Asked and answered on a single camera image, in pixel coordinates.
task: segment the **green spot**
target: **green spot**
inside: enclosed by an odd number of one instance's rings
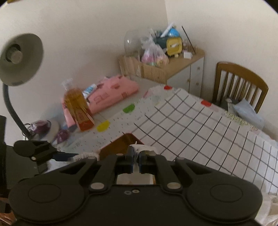
[[[124,113],[130,113],[130,112],[132,112],[134,109],[135,109],[135,105],[134,105],[134,104],[131,104],[131,105],[127,106],[126,108],[124,108],[124,109],[123,109],[123,112],[124,112]]]

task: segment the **cabinet top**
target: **cabinet top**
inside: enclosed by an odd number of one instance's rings
[[[169,57],[169,64],[161,67],[161,69],[166,71],[167,79],[169,79],[184,68],[188,67],[190,64],[203,58],[204,55],[205,52],[199,48],[197,49],[197,53],[193,55],[192,59],[184,59],[183,54],[181,53],[178,58]]]

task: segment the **yellow spot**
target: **yellow spot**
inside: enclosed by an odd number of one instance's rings
[[[107,121],[101,123],[96,129],[98,130],[98,132],[103,132],[108,129],[109,125],[110,125],[110,122],[107,120]]]

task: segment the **beige wall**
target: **beige wall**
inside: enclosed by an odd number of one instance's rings
[[[259,114],[278,138],[278,14],[263,0],[165,0],[168,22],[205,50],[201,96],[212,99],[219,61],[243,65],[269,86]]]
[[[124,36],[136,28],[164,28],[164,0],[21,0],[0,8],[0,49],[13,36],[37,34],[44,59],[27,84],[10,88],[11,101],[24,123],[61,110],[61,82],[73,77],[85,87],[120,72]],[[0,95],[0,115],[8,118],[6,143],[22,139]]]

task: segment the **cabinet door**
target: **cabinet door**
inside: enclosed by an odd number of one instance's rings
[[[190,67],[187,67],[167,80],[167,85],[189,91]]]
[[[191,65],[189,93],[197,97],[200,97],[201,95],[203,66],[204,58],[199,59]]]

